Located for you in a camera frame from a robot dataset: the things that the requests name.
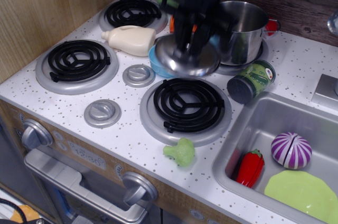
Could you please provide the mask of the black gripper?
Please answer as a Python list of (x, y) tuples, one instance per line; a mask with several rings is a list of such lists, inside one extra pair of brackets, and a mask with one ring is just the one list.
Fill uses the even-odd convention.
[(182, 0), (179, 10), (170, 14), (174, 16), (174, 37), (180, 51), (186, 51), (190, 42), (189, 55), (198, 55), (213, 34), (222, 33), (235, 26), (235, 17), (226, 13), (221, 4), (214, 4), (202, 13), (201, 6), (193, 10), (188, 8), (192, 5), (191, 2), (187, 5), (184, 5), (184, 2), (185, 0)]

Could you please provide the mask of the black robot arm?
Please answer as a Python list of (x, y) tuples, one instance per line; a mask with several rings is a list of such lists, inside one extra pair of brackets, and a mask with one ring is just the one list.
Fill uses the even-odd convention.
[(222, 25), (235, 20), (222, 12), (221, 0), (159, 0), (160, 8), (174, 17), (173, 44), (157, 44), (160, 54), (198, 55)]

